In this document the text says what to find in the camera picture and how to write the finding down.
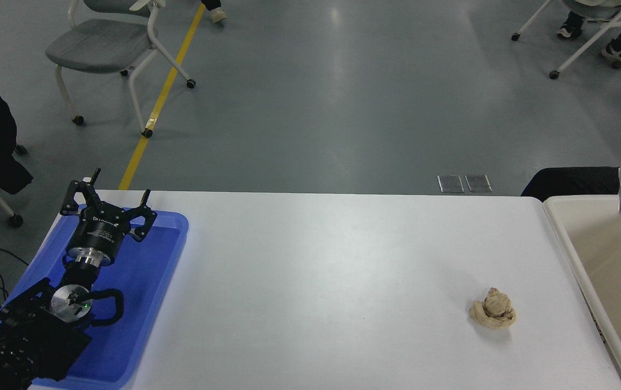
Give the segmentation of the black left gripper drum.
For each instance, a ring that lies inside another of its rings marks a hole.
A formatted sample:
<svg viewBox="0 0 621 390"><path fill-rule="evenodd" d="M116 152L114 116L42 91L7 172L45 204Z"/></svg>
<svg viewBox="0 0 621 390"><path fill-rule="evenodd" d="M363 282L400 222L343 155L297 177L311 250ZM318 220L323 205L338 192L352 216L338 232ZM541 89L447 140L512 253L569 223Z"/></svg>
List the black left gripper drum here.
<svg viewBox="0 0 621 390"><path fill-rule="evenodd" d="M66 253L77 257L80 251L92 249L101 252L103 259L115 259L129 231L130 222L121 219L121 215L82 209Z"/></svg>

